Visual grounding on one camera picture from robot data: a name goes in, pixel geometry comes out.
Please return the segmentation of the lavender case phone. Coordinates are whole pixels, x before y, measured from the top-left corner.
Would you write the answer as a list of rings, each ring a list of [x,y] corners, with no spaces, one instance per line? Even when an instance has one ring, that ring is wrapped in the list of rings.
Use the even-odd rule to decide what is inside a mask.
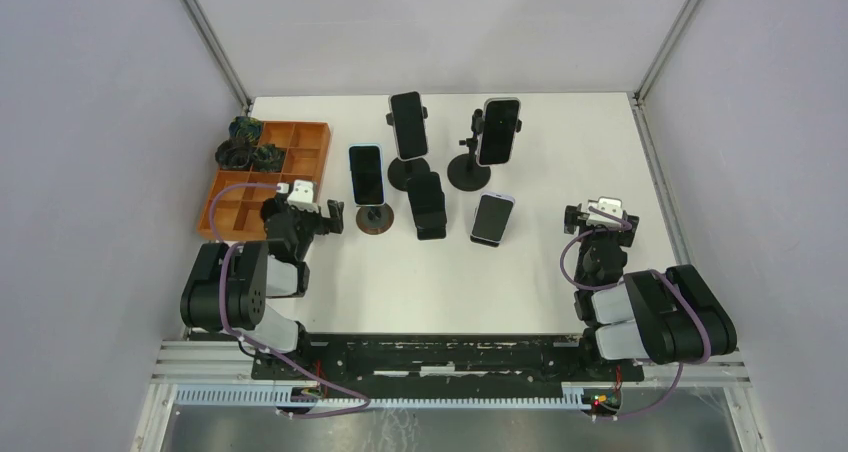
[[[511,196],[484,192],[475,209],[470,236],[502,242],[515,199]]]

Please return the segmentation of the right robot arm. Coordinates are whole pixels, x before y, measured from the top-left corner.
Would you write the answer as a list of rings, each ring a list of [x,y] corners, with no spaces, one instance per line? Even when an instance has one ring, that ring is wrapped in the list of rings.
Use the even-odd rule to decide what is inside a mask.
[[[693,265],[627,271],[638,225],[608,197],[564,211],[564,230],[573,238],[563,251],[576,251],[577,260],[562,275],[588,327],[577,364],[591,380],[606,378],[618,361],[700,364],[737,349],[732,319]]]

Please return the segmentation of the black folding phone stand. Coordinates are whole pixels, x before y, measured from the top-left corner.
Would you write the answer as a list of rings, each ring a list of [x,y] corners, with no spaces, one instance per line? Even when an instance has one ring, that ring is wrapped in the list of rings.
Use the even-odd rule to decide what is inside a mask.
[[[420,241],[445,239],[447,215],[443,211],[419,213],[413,216],[416,236]]]

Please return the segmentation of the blue case phone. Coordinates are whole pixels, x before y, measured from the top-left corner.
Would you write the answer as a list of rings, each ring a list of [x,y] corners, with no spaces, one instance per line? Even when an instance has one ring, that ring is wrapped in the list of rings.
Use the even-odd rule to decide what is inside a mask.
[[[377,144],[353,144],[348,149],[353,198],[358,206],[385,204],[382,152]]]

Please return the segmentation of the brown round base phone stand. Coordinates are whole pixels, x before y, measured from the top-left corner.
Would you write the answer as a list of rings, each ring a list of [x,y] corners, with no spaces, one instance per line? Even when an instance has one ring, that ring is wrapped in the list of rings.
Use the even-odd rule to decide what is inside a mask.
[[[368,235],[380,235],[387,232],[394,222],[393,209],[388,204],[359,207],[356,224],[360,231]]]

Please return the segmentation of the black case phone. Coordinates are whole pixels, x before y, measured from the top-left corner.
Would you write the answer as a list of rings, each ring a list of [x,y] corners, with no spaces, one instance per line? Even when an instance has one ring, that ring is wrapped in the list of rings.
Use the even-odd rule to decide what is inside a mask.
[[[416,174],[407,180],[406,186],[412,217],[427,212],[446,213],[445,194],[437,172]]]

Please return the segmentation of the small black phone stand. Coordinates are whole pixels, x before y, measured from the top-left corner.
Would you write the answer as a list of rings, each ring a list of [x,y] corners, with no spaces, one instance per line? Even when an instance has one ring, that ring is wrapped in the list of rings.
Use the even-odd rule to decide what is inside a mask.
[[[473,235],[469,236],[469,239],[471,240],[471,242],[473,242],[475,244],[479,244],[479,245],[484,245],[484,246],[493,247],[493,248],[500,246],[500,242],[498,242],[498,241],[488,240],[488,239],[485,239],[485,238],[479,238],[479,237],[475,237]]]

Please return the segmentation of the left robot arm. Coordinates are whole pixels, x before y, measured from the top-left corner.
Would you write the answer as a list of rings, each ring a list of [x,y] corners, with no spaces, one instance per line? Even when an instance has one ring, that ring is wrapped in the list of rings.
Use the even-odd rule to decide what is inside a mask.
[[[278,350],[275,364],[288,378],[306,377],[314,353],[299,343],[305,328],[273,311],[268,301],[305,295],[310,279],[305,256],[314,238],[344,230],[344,204],[329,200],[327,210],[324,216],[316,203],[290,203],[286,194],[279,194],[260,208],[264,240],[244,243],[227,264],[223,260],[231,246],[203,245],[180,299],[184,325],[224,333],[225,315],[235,337],[266,353]]]

